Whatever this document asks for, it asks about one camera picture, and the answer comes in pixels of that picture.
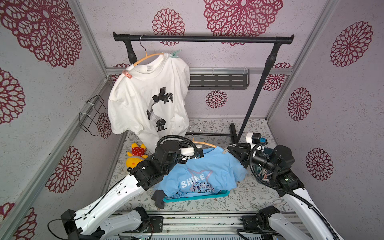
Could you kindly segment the light blue t-shirt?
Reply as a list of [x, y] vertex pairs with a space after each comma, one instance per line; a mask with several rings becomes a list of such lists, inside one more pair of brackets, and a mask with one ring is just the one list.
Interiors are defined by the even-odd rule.
[[247, 170], [233, 155], [223, 151], [220, 147], [204, 149], [202, 158], [176, 164], [155, 189], [170, 199], [215, 195], [235, 189]]

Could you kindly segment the white t-shirt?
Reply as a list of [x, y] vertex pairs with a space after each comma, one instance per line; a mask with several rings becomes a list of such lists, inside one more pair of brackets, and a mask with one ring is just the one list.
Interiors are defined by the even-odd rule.
[[184, 136], [189, 128], [185, 98], [190, 68], [181, 58], [158, 56], [147, 65], [129, 66], [116, 80], [108, 100], [112, 132], [135, 133], [148, 151], [166, 135]]

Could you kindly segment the mint green clothespin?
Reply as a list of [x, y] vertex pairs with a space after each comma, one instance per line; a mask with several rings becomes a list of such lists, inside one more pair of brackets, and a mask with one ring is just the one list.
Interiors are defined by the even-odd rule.
[[182, 50], [176, 50], [176, 51], [170, 53], [170, 57], [171, 58], [179, 58], [180, 57], [179, 54], [181, 53], [181, 51]]

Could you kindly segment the pink clothespin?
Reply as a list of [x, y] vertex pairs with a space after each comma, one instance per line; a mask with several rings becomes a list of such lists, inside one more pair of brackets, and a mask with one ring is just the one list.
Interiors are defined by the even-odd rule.
[[122, 71], [122, 74], [124, 74], [129, 79], [133, 78], [133, 76], [129, 73], [129, 71], [124, 70], [124, 71]]

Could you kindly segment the wooden hanger with metal hook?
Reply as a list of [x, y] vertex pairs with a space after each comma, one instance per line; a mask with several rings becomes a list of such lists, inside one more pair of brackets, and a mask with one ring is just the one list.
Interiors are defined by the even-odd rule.
[[144, 49], [145, 51], [145, 56], [143, 58], [141, 58], [140, 60], [137, 60], [135, 63], [133, 63], [133, 66], [138, 66], [140, 63], [152, 58], [152, 57], [156, 57], [156, 56], [161, 56], [161, 55], [164, 55], [164, 53], [155, 53], [155, 54], [151, 54], [149, 55], [148, 54], [148, 51], [147, 49], [143, 46], [142, 44], [142, 39], [143, 37], [145, 37], [146, 35], [141, 35], [140, 38], [139, 38], [139, 43], [140, 43], [140, 46]]

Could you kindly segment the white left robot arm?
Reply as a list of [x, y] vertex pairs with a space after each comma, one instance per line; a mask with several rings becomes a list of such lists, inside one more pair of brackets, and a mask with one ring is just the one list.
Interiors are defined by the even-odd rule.
[[182, 136], [161, 138], [155, 152], [139, 162], [129, 174], [93, 203], [58, 219], [68, 240], [105, 240], [123, 232], [141, 233], [150, 229], [151, 218], [143, 207], [115, 215], [126, 202], [160, 183], [177, 164], [203, 157], [203, 149]]

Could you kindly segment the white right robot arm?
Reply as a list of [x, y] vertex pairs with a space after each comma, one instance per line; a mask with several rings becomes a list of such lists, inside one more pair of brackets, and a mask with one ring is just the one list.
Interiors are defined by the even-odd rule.
[[277, 145], [266, 148], [264, 143], [230, 145], [224, 150], [249, 167], [257, 182], [275, 190], [295, 211], [306, 229], [305, 234], [289, 222], [274, 206], [265, 207], [255, 215], [242, 216], [243, 228], [237, 234], [260, 235], [263, 240], [282, 237], [286, 240], [341, 240], [342, 236], [332, 227], [316, 207], [302, 181], [293, 173], [295, 162], [290, 148]]

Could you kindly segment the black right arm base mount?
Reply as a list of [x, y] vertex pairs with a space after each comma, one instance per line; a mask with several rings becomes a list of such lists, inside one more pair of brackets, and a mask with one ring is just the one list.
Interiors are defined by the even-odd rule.
[[269, 206], [259, 210], [255, 215], [245, 215], [241, 217], [245, 230], [255, 230], [262, 232], [274, 232], [270, 227], [269, 218], [273, 214], [281, 212], [274, 206]]

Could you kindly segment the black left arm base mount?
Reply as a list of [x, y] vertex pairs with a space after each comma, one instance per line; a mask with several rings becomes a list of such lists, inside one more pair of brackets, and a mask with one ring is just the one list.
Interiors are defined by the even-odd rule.
[[139, 214], [141, 224], [133, 230], [134, 233], [161, 233], [163, 231], [163, 216], [151, 217], [143, 207], [136, 207], [135, 212]]

